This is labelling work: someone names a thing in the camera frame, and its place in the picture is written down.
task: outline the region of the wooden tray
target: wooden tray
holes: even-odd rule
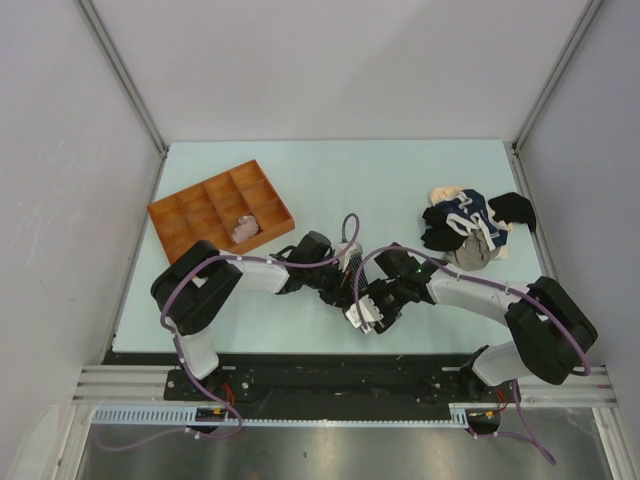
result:
[[[158,200],[147,211],[169,263],[198,240],[243,254],[295,228],[289,210],[255,160]],[[253,215],[260,230],[236,244],[231,235],[245,215]]]

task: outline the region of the metal frame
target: metal frame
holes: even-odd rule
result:
[[[105,59],[112,68],[123,92],[138,117],[140,118],[147,135],[153,142],[158,152],[162,155],[163,162],[159,166],[156,181],[150,193],[150,199],[155,196],[159,180],[162,174],[164,158],[167,153],[167,145],[164,142],[155,121],[153,120],[142,96],[136,88],[133,79],[126,68],[108,30],[97,12],[92,0],[74,0],[81,15],[98,43]],[[563,77],[568,65],[575,56],[580,44],[585,38],[589,27],[592,25],[597,13],[604,4],[604,0],[590,0],[583,10],[580,19],[576,23],[562,52],[556,61],[549,77],[538,95],[533,107],[529,111],[522,128],[514,142],[506,145],[510,165],[516,180],[518,191],[531,199],[530,188],[522,169],[519,152],[526,142],[532,128],[549,103],[552,94]],[[147,218],[142,222],[140,235],[131,267],[123,286],[122,300],[119,303],[110,332],[108,342],[103,349],[101,358],[109,348],[113,333],[117,328],[117,322],[123,308],[125,294],[129,288],[132,272],[135,267],[140,245],[147,226]],[[542,270],[545,274],[557,278],[556,268],[549,250],[549,244],[545,238],[542,227],[533,236],[536,251],[540,259]],[[138,411],[164,411],[167,409],[181,408],[189,411],[196,405],[214,406],[213,402],[166,402],[163,399],[165,382],[173,366],[87,366],[83,370],[72,402],[72,408],[68,416],[67,436],[57,458],[49,478],[59,480],[75,479],[80,468],[80,462],[89,429],[97,409],[101,411],[115,411],[116,407],[138,406]],[[628,449],[630,445],[624,422],[611,388],[609,377],[604,368],[595,368],[590,377],[570,377],[567,382],[559,387],[549,386],[536,378],[523,379],[520,382],[523,404],[528,408],[577,408],[588,407],[593,409],[607,459],[615,479],[630,480],[638,478],[640,469],[633,453]],[[492,407],[490,404],[463,404],[451,403],[452,412],[459,412],[464,408]],[[283,422],[268,424],[282,426]],[[317,426],[341,426],[342,422],[304,422],[305,425]],[[288,423],[296,426],[300,422]]]
[[[88,439],[89,428],[95,412],[122,412],[121,407],[133,407],[138,412],[169,412],[176,409],[189,412],[194,406],[216,406],[214,402],[167,402],[162,398],[167,374],[175,367],[169,366],[87,366],[83,370],[78,387],[74,395],[71,426],[64,448],[56,459],[56,467],[49,478],[57,480],[75,479],[80,468],[84,445]],[[620,417],[611,383],[604,367],[593,369],[589,377],[572,376],[562,386],[550,386],[535,377],[522,379],[520,382],[523,404],[527,408],[592,408],[602,442],[609,460],[614,478],[633,480],[638,478],[638,464],[632,452],[626,448],[627,433]],[[465,408],[491,408],[493,404],[450,404],[453,422],[390,422],[375,426],[389,427],[436,427],[436,428],[464,428],[459,415]],[[105,414],[100,423],[109,423]],[[115,415],[116,420],[111,423],[122,423],[123,416]],[[171,424],[160,421],[138,421],[139,424]],[[269,427],[342,427],[342,426],[373,426],[367,422],[253,422],[253,425]]]
[[[133,110],[138,115],[138,118],[142,122],[142,125],[149,136],[149,139],[153,142],[154,146],[161,155],[167,152],[167,144],[162,139],[160,131],[153,120],[153,117],[149,113],[147,105],[140,95],[138,88],[136,87],[131,74],[127,69],[124,61],[115,43],[111,39],[111,35],[107,31],[107,28],[100,17],[100,14],[96,10],[92,0],[74,0],[82,17],[85,19],[89,30],[95,38],[98,47],[104,54],[104,57],[116,75],[118,83],[122,87],[122,91],[131,103]]]
[[[587,3],[585,8],[583,9],[580,18],[574,25],[573,30],[569,35],[569,38],[562,47],[560,56],[551,69],[551,73],[547,77],[542,90],[533,103],[533,107],[531,107],[531,110],[529,110],[529,113],[527,114],[522,127],[516,135],[516,139],[513,142],[513,146],[516,152],[519,152],[522,149],[522,146],[527,141],[527,138],[529,138],[531,130],[533,129],[538,119],[542,115],[545,107],[549,103],[553,92],[564,76],[564,72],[567,70],[567,67],[571,63],[571,60],[573,60],[573,57],[575,57],[580,45],[582,44],[582,41],[585,38],[585,35],[589,31],[589,28],[593,24],[593,21],[595,20],[604,2],[605,0],[589,0],[589,3]]]
[[[153,202],[153,200],[156,197],[156,193],[158,192],[158,188],[160,186],[160,180],[162,179],[162,172],[164,171],[164,166],[166,164],[168,151],[169,149],[167,148],[166,152],[163,153],[162,158],[160,160],[160,165],[158,165],[158,169],[156,170],[153,185],[151,186],[149,195],[147,196],[147,202],[146,202],[147,204]],[[127,274],[126,274],[124,283],[122,285],[122,289],[120,291],[120,299],[118,300],[118,305],[116,306],[114,315],[111,320],[111,328],[108,331],[107,338],[103,342],[102,349],[99,352],[99,357],[97,357],[98,361],[102,361],[102,359],[104,359],[107,352],[111,349],[111,344],[113,343],[116,330],[118,329],[118,325],[120,324],[120,318],[122,317],[122,310],[124,310],[124,305],[127,300],[127,293],[129,292],[129,287],[131,286],[133,273],[135,272],[136,264],[138,263],[138,256],[140,255],[140,249],[142,248],[142,242],[144,241],[144,232],[146,231],[148,224],[149,224],[149,215],[147,215],[147,212],[145,210],[144,217],[140,225],[140,231],[138,233],[138,238],[136,240],[133,253],[131,254],[131,261],[129,262],[129,268],[127,269]]]
[[[544,222],[540,218],[540,215],[538,215],[536,204],[533,199],[533,195],[531,194],[529,181],[527,180],[524,169],[522,168],[520,155],[513,145],[510,145],[506,142],[505,150],[507,152],[507,157],[509,158],[509,166],[511,167],[511,173],[513,174],[513,178],[516,182],[518,193],[531,201],[533,209],[536,212],[536,217],[538,218],[538,228],[531,234],[531,238],[533,239],[533,246],[536,249],[536,253],[538,254],[538,262],[540,262],[540,268],[545,275],[557,280],[558,271],[556,270],[556,266],[553,262],[549,243],[547,242],[547,237],[544,232]]]

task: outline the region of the gray wall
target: gray wall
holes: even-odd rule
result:
[[[640,2],[606,2],[523,163],[559,276],[640,438]]]
[[[95,0],[171,142],[511,139],[586,3]]]
[[[114,315],[158,156],[70,0],[0,3],[0,478]]]

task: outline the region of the cable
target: cable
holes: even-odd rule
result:
[[[515,438],[516,440],[527,442],[533,445],[534,447],[536,447],[538,450],[540,450],[540,453],[545,458],[545,460],[549,462],[551,465],[555,466],[558,462],[556,461],[555,457],[551,454],[551,452],[542,445],[542,443],[540,442],[538,437],[535,435],[535,433],[533,433],[533,429],[529,424],[529,420],[527,419],[527,417],[524,414],[524,411],[522,410],[522,405],[521,405],[522,399],[520,397],[520,385],[518,385],[518,381],[514,380],[511,383],[511,386],[513,388],[513,398],[516,403],[516,408],[518,409],[518,414],[520,415],[520,419],[522,421],[522,424],[524,425],[524,428],[527,430],[527,433],[529,433],[529,437],[522,435],[520,433],[515,433],[515,432],[494,432],[489,434],[478,434],[473,431],[473,428],[471,428],[471,426],[469,426],[468,428],[469,433],[473,435],[474,440],[476,438],[505,437],[505,438]]]
[[[355,302],[356,302],[356,310],[358,311],[358,315],[359,315],[359,317],[360,317],[362,322],[364,322],[365,320],[364,320],[364,315],[362,315],[362,309],[360,308],[360,292],[359,292],[359,288],[358,288],[358,281],[360,280],[360,275],[362,275],[362,272],[364,271],[364,266],[366,265],[366,263],[369,260],[374,258],[376,255],[379,255],[380,253],[388,251],[388,250],[399,250],[399,251],[412,253],[414,255],[417,255],[418,257],[424,258],[425,260],[430,262],[432,265],[437,267],[439,270],[442,270],[447,275],[449,275],[451,277],[454,277],[454,278],[456,278],[458,280],[466,280],[468,282],[477,283],[477,284],[480,284],[480,285],[486,285],[488,287],[504,291],[507,294],[514,294],[517,297],[525,300],[526,302],[528,302],[529,304],[534,306],[541,314],[546,315],[547,318],[549,318],[549,320],[553,323],[553,325],[560,331],[560,333],[562,333],[562,335],[565,337],[567,342],[569,342],[571,347],[575,350],[577,356],[580,358],[580,361],[582,362],[582,365],[584,366],[584,372],[581,375],[586,377],[591,373],[591,365],[589,363],[589,359],[587,358],[585,352],[582,350],[580,345],[578,345],[578,342],[576,341],[576,339],[573,338],[571,333],[565,328],[564,325],[562,325],[560,320],[547,307],[542,305],[538,300],[536,300],[535,298],[531,297],[530,295],[527,295],[526,293],[520,292],[519,290],[512,289],[509,286],[503,285],[503,284],[498,283],[498,282],[493,282],[491,280],[487,280],[487,279],[484,279],[484,278],[473,277],[471,275],[458,274],[458,273],[454,272],[453,270],[450,270],[449,268],[447,268],[444,265],[440,264],[440,262],[438,262],[434,258],[431,258],[430,256],[422,253],[419,250],[415,250],[415,249],[409,248],[409,247],[389,245],[388,247],[377,248],[374,251],[372,251],[371,253],[369,253],[369,255],[367,255],[362,260],[362,263],[358,266],[358,270],[356,271],[356,277],[355,277],[355,281],[354,281],[354,285],[355,285],[355,288],[354,288],[354,299],[355,299]],[[510,437],[510,438],[517,438],[519,440],[523,440],[523,441],[529,442],[532,445],[534,445],[538,450],[540,450],[540,453],[542,453],[544,458],[551,465],[556,465],[556,459],[542,445],[540,440],[538,440],[536,435],[533,433],[533,430],[531,429],[531,425],[529,424],[529,421],[527,420],[527,418],[524,415],[524,411],[522,410],[522,406],[520,405],[521,398],[520,398],[520,387],[518,385],[518,381],[514,380],[512,386],[513,386],[513,391],[514,391],[514,398],[515,398],[515,402],[516,402],[516,408],[518,409],[518,414],[520,415],[522,423],[525,426],[525,428],[527,429],[527,432],[529,432],[529,436],[531,438],[527,438],[524,435],[520,435],[519,433],[514,433],[514,432],[502,432],[502,433],[496,432],[493,435],[488,435],[488,437]],[[470,433],[473,434],[474,438],[477,438],[478,436],[480,436],[480,435],[477,435],[475,432],[473,432],[473,430],[471,430],[471,428],[469,429],[469,431],[470,431]]]
[[[102,443],[102,440],[100,440],[100,437],[98,437],[98,432],[95,433],[95,435],[93,436],[93,441],[94,443],[101,449],[101,450],[105,450],[107,452],[114,452],[114,453],[121,453],[121,452],[128,452],[130,450],[135,450],[138,447],[142,447],[143,445],[146,445],[147,443],[151,443],[154,440],[157,440],[160,437],[164,437],[165,435],[171,435],[174,433],[179,433],[179,432],[186,432],[188,431],[185,428],[170,428],[167,430],[162,430],[161,432],[158,432],[154,435],[151,435],[149,437],[143,438],[142,440],[139,440],[137,442],[134,442],[130,445],[124,445],[122,447],[113,447],[111,445],[105,445],[104,443]]]
[[[498,410],[498,413],[504,412],[509,406],[509,399],[499,388],[496,390],[496,394],[498,395],[498,400],[500,400],[501,403],[504,403],[504,407],[501,407],[500,410]]]
[[[587,358],[586,354],[582,351],[582,348],[580,348],[580,345],[578,345],[578,342],[576,341],[576,339],[573,338],[571,333],[569,333],[569,331],[565,328],[565,326],[562,325],[562,322],[560,322],[560,320],[547,307],[542,305],[538,300],[536,300],[535,298],[531,297],[530,295],[527,295],[526,293],[523,293],[523,292],[521,292],[519,290],[515,290],[513,288],[510,288],[507,285],[503,285],[502,283],[498,283],[498,282],[494,282],[494,281],[491,281],[491,280],[487,280],[485,278],[473,277],[471,275],[458,274],[458,273],[454,272],[453,270],[450,270],[449,268],[447,268],[444,265],[440,264],[436,259],[431,258],[429,255],[426,255],[426,254],[422,253],[419,250],[415,250],[415,249],[409,248],[409,247],[389,245],[388,247],[376,248],[369,255],[364,257],[364,259],[362,260],[362,263],[358,266],[358,270],[356,271],[356,278],[355,278],[354,299],[355,299],[355,303],[356,303],[356,310],[358,311],[358,315],[360,316],[360,319],[363,322],[365,320],[364,320],[364,315],[362,314],[362,309],[360,308],[360,289],[358,288],[358,281],[360,280],[360,276],[362,275],[362,272],[364,271],[364,266],[367,264],[367,262],[369,260],[371,260],[373,257],[375,257],[376,255],[379,255],[380,253],[388,251],[388,250],[399,250],[399,251],[412,253],[414,255],[417,255],[418,257],[421,257],[421,258],[427,260],[432,265],[437,267],[439,270],[442,270],[444,273],[446,273],[447,275],[449,275],[451,277],[454,277],[454,278],[460,279],[460,280],[466,280],[466,281],[471,282],[471,283],[477,283],[477,284],[480,284],[480,285],[485,285],[485,286],[488,286],[488,287],[491,287],[491,288],[495,288],[496,290],[504,291],[504,292],[506,292],[508,294],[514,294],[515,296],[517,296],[519,298],[522,298],[527,303],[530,303],[531,305],[533,305],[540,313],[542,313],[543,315],[546,315],[549,318],[549,320],[551,321],[551,323],[553,323],[553,325],[560,331],[560,333],[562,333],[562,335],[565,337],[567,342],[569,342],[571,347],[575,350],[576,354],[578,355],[578,358],[580,358],[580,361],[582,362],[582,364],[584,366],[584,374],[583,374],[583,376],[586,377],[589,374],[591,374],[591,365],[589,363],[589,359]]]
[[[172,326],[169,323],[167,323],[167,314],[168,314],[169,310],[171,309],[171,306],[173,305],[173,302],[175,302],[176,298],[178,297],[180,292],[182,292],[182,290],[185,288],[185,286],[191,280],[193,280],[193,278],[195,278],[195,276],[198,275],[198,273],[200,273],[200,271],[202,271],[202,269],[204,269],[204,268],[208,267],[209,265],[211,265],[212,263],[218,262],[220,260],[241,260],[241,261],[247,261],[247,262],[260,262],[260,263],[266,263],[266,264],[281,265],[283,267],[290,267],[290,268],[318,268],[318,267],[324,267],[325,265],[330,265],[330,264],[334,263],[335,261],[339,260],[340,258],[342,258],[344,255],[346,255],[347,252],[349,251],[349,249],[355,243],[356,239],[358,238],[358,234],[360,233],[360,218],[355,213],[349,213],[344,218],[344,220],[342,222],[342,233],[343,233],[343,236],[344,236],[345,231],[346,231],[347,222],[349,221],[350,218],[353,218],[355,220],[355,222],[356,222],[355,230],[353,232],[353,237],[351,238],[351,240],[349,240],[349,243],[347,244],[347,246],[338,255],[335,255],[332,258],[328,258],[326,260],[323,260],[323,261],[317,262],[317,263],[292,263],[292,262],[285,262],[285,261],[281,261],[281,260],[275,260],[273,258],[262,258],[262,257],[252,257],[252,256],[244,256],[243,257],[243,256],[239,256],[239,255],[217,255],[215,257],[207,258],[206,260],[204,260],[203,262],[198,264],[193,270],[191,270],[178,283],[178,285],[173,290],[173,292],[171,292],[171,295],[169,295],[169,298],[165,302],[164,307],[162,308],[162,311],[160,313],[160,324],[162,325],[163,328],[165,328],[166,330],[169,330],[169,332],[171,333],[171,337],[173,339],[173,345],[174,345],[174,347],[176,349],[176,352],[178,353],[178,359],[180,360],[180,363],[182,364],[182,367],[184,368],[184,371],[187,374],[187,377],[189,378],[191,383],[193,383],[193,385],[200,392],[202,392],[206,397],[210,398],[211,400],[221,404],[223,407],[225,407],[227,409],[227,411],[231,412],[233,414],[233,416],[238,420],[238,427],[235,430],[233,430],[233,431],[231,431],[229,433],[222,434],[222,435],[212,435],[212,434],[207,434],[207,433],[203,433],[203,432],[198,432],[195,435],[196,439],[200,438],[200,436],[204,436],[206,438],[211,438],[211,439],[230,438],[230,437],[240,433],[240,431],[243,428],[243,420],[242,420],[242,416],[240,415],[240,413],[233,406],[233,404],[235,403],[235,395],[233,394],[233,391],[231,391],[231,389],[229,388],[229,391],[231,393],[231,403],[228,403],[228,402],[222,400],[220,397],[218,397],[218,396],[214,395],[213,393],[209,392],[206,388],[204,388],[202,386],[202,384],[197,379],[195,374],[189,368],[189,365],[186,363],[185,356],[184,356],[184,350],[182,349],[182,345],[180,344],[180,340],[179,340],[177,329],[174,326]],[[171,433],[177,433],[179,431],[185,431],[185,430],[184,429],[177,429],[177,428],[164,430],[164,431],[159,432],[159,433],[157,433],[155,435],[152,435],[152,436],[147,437],[147,438],[145,438],[143,440],[140,440],[140,441],[138,441],[138,442],[136,442],[136,443],[134,443],[132,445],[126,445],[126,446],[123,446],[123,447],[111,447],[111,446],[105,445],[98,439],[97,435],[95,437],[95,441],[96,441],[96,445],[98,445],[98,447],[100,447],[103,450],[106,450],[106,451],[109,451],[109,452],[125,452],[125,451],[129,451],[129,450],[133,450],[135,448],[141,447],[143,445],[146,445],[147,443],[152,442],[153,440],[155,440],[155,439],[157,439],[159,437],[162,437],[164,435],[169,435]]]
[[[182,345],[180,344],[177,329],[167,322],[167,314],[171,309],[173,302],[175,302],[180,292],[182,292],[185,286],[189,282],[191,282],[191,280],[195,278],[195,276],[198,275],[200,271],[202,271],[204,268],[208,267],[212,263],[218,262],[220,260],[241,260],[241,261],[247,261],[247,262],[260,262],[260,263],[281,265],[283,267],[290,267],[290,268],[318,268],[318,267],[324,267],[325,265],[330,265],[334,263],[336,260],[339,260],[341,257],[346,255],[349,249],[351,248],[351,246],[355,243],[356,239],[358,238],[358,234],[360,233],[360,218],[355,213],[349,213],[345,217],[344,221],[342,222],[343,230],[346,227],[346,223],[350,218],[353,218],[356,222],[353,237],[351,238],[347,246],[338,255],[332,258],[328,258],[326,260],[323,260],[317,263],[292,263],[292,262],[285,262],[281,260],[275,260],[272,258],[262,258],[262,257],[252,257],[252,256],[242,257],[239,255],[217,255],[215,257],[207,258],[206,260],[198,264],[178,283],[178,285],[173,290],[173,292],[171,292],[171,295],[169,295],[169,298],[165,302],[164,307],[162,308],[162,312],[160,313],[160,324],[162,325],[163,328],[171,332],[171,337],[173,338],[173,345],[175,346],[176,352],[178,353],[178,359],[180,360],[180,363],[182,364],[184,371],[187,374],[187,377],[189,377],[189,380],[194,384],[194,386],[200,392],[202,392],[205,396],[207,396],[211,400],[223,405],[225,408],[227,408],[228,411],[230,411],[233,414],[234,417],[238,419],[238,428],[236,430],[224,435],[211,436],[211,438],[228,438],[239,433],[240,430],[242,430],[242,417],[240,416],[240,413],[238,413],[238,411],[232,405],[225,402],[224,400],[222,400],[221,398],[217,397],[213,393],[209,392],[206,388],[204,388],[200,383],[200,381],[196,378],[195,374],[191,371],[191,368],[189,368],[189,365],[185,361],[184,350],[182,349]]]

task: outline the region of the work surface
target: work surface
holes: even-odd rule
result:
[[[310,230],[340,241],[344,216],[360,216],[365,254],[398,242],[421,244],[422,212],[432,188],[463,185],[487,199],[516,186],[499,141],[313,141],[174,143],[156,198],[256,159],[295,219],[292,232],[251,252],[266,256],[297,244]],[[533,281],[540,267],[526,226],[509,235],[509,258],[477,272],[505,281]],[[440,257],[441,253],[431,252]],[[173,352],[149,289],[168,262],[148,222],[127,293],[115,352]],[[382,277],[373,262],[368,279]],[[212,329],[219,352],[402,354],[472,352],[511,337],[506,327],[454,307],[409,304],[383,335],[362,335],[308,288],[286,296],[248,292],[230,298]]]

